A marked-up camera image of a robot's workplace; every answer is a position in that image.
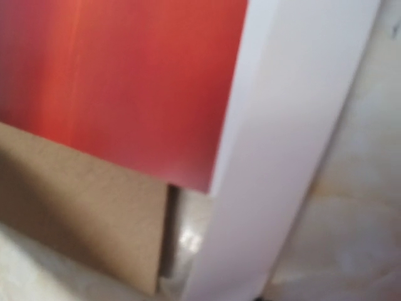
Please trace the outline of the red and black photo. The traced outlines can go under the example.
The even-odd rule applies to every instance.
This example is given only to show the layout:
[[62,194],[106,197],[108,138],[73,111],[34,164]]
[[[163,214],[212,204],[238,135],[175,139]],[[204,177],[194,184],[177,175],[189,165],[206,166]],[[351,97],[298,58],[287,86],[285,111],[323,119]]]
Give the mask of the red and black photo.
[[207,192],[246,1],[2,1],[1,121]]

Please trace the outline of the white photo mat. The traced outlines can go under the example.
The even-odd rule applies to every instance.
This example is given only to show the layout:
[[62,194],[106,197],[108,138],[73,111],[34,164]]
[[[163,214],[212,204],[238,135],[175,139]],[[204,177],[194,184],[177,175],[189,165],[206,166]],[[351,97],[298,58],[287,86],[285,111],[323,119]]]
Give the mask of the white photo mat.
[[286,241],[368,41],[379,1],[249,1],[183,300],[252,300]]

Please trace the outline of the brown cardboard backing board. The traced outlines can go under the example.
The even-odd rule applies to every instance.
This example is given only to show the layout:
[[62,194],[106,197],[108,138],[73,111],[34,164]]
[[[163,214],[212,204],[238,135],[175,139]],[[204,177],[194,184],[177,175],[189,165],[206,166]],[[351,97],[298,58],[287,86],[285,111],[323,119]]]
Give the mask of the brown cardboard backing board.
[[149,296],[167,191],[150,176],[1,125],[1,221]]

